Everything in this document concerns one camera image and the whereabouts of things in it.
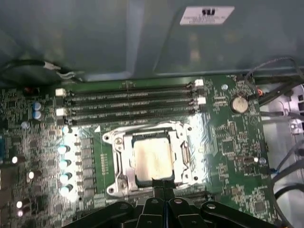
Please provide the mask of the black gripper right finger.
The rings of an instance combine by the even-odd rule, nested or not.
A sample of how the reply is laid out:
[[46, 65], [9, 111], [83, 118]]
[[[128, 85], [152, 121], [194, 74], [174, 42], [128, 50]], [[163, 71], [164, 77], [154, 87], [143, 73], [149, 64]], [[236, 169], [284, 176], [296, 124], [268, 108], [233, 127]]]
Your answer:
[[272, 228], [273, 224], [257, 219], [215, 201], [204, 202], [199, 208], [185, 198], [176, 197], [175, 184], [165, 181], [165, 197], [175, 228]]

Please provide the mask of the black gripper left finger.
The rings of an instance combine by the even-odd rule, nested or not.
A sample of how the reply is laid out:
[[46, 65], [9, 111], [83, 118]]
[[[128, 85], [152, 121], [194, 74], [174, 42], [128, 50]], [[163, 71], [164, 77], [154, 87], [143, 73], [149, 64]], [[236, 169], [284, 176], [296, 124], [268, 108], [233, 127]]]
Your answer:
[[153, 196], [138, 199], [136, 206], [119, 201], [88, 214], [69, 228], [162, 228], [165, 211], [164, 180], [153, 180]]

